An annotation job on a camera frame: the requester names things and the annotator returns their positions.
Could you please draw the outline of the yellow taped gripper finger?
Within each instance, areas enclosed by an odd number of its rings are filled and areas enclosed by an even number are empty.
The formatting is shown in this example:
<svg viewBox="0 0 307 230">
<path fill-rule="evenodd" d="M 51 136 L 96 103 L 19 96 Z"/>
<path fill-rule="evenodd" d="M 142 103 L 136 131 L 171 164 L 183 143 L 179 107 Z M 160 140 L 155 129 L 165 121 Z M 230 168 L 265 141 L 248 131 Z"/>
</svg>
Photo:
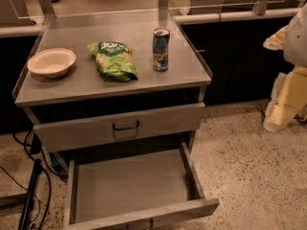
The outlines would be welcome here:
<svg viewBox="0 0 307 230">
<path fill-rule="evenodd" d="M 307 68 L 296 66 L 289 74 L 279 73 L 265 112 L 263 127 L 272 132 L 285 128 L 307 104 Z"/>
</svg>

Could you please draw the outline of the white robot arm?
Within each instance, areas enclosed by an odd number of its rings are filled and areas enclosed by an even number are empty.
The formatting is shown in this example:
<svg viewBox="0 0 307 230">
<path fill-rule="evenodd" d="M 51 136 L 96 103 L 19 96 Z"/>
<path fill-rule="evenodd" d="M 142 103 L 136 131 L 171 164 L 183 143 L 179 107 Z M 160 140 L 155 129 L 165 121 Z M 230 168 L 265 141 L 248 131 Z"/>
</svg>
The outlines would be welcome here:
<svg viewBox="0 0 307 230">
<path fill-rule="evenodd" d="M 289 74 L 278 74 L 265 112 L 263 127 L 279 131 L 307 104 L 307 4 L 287 26 L 267 38 L 263 46 L 282 50 L 285 60 L 294 66 Z"/>
</svg>

